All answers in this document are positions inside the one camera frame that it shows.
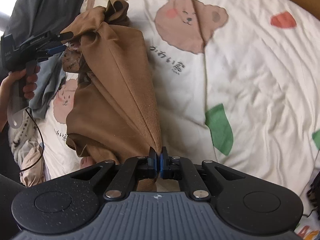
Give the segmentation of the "person left hand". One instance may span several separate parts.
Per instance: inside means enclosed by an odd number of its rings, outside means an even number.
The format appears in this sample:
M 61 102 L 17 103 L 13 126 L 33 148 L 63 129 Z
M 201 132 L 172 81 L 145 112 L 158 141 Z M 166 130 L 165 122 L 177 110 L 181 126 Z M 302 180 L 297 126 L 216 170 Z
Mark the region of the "person left hand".
M 32 99 L 35 95 L 34 91 L 37 88 L 37 74 L 40 71 L 40 66 L 35 67 L 35 73 L 27 76 L 26 69 L 16 72 L 10 72 L 9 75 L 1 83 L 1 107 L 5 107 L 9 103 L 10 91 L 15 82 L 20 80 L 25 81 L 22 88 L 23 96 L 26 99 Z

